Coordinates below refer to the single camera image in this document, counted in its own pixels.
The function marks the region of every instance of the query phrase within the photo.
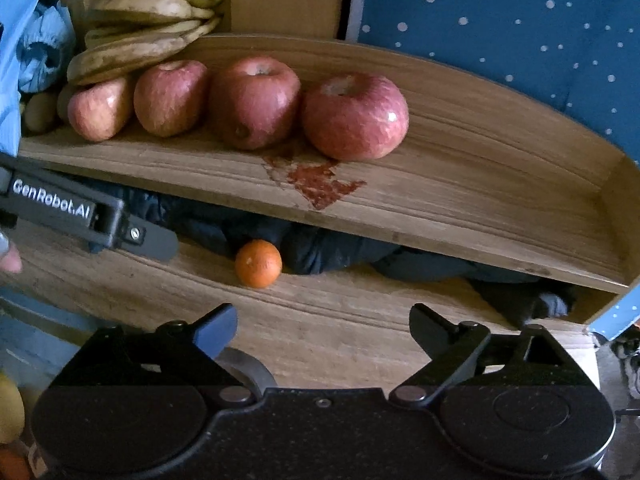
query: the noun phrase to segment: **banana bunch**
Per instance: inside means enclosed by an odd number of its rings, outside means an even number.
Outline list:
[[[105,81],[180,52],[216,28],[221,1],[97,0],[87,13],[94,27],[84,36],[87,50],[72,59],[68,81]]]

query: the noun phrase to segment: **wooden shelf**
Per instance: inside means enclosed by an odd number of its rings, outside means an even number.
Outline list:
[[[283,274],[270,288],[239,285],[233,263],[192,244],[160,264],[120,251],[88,254],[77,240],[19,221],[11,233],[24,270],[5,276],[33,298],[148,330],[193,321],[220,303],[239,311],[232,345],[260,359],[280,386],[382,386],[389,390],[428,362],[408,333],[412,304],[452,322],[471,319],[492,332],[505,320],[463,280],[409,285],[368,268],[321,276]],[[580,323],[541,320],[598,384],[593,343]]]
[[[134,122],[99,145],[61,128],[23,139],[20,153],[57,170],[611,292],[638,275],[621,259],[626,247],[599,195],[624,155],[583,126],[471,74],[338,41],[220,34],[180,57],[215,70],[258,52],[292,66],[304,85],[345,70],[383,73],[410,106],[406,140],[381,160],[332,164],[302,140],[240,153],[206,127],[158,140]]]

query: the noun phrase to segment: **round black disc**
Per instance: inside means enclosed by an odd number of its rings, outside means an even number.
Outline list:
[[[615,427],[594,386],[506,387],[473,380],[447,392],[440,419],[473,459],[532,476],[574,474],[594,465]]]
[[[40,449],[56,465],[126,474],[169,460],[194,440],[206,406],[188,385],[54,386],[33,412]]]

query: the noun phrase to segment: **floor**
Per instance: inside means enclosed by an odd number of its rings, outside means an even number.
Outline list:
[[[614,410],[640,408],[640,400],[629,395],[621,361],[609,346],[597,354],[600,388]],[[640,480],[640,417],[624,416],[602,462],[608,480]]]

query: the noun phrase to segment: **light blue plastic bag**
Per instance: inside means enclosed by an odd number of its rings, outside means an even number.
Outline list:
[[[15,156],[20,142],[20,63],[16,57],[16,48],[38,0],[2,2],[0,22],[4,26],[4,32],[0,38],[0,151]]]
[[[75,46],[68,9],[60,2],[49,8],[38,4],[17,46],[20,91],[42,92],[64,77]]]

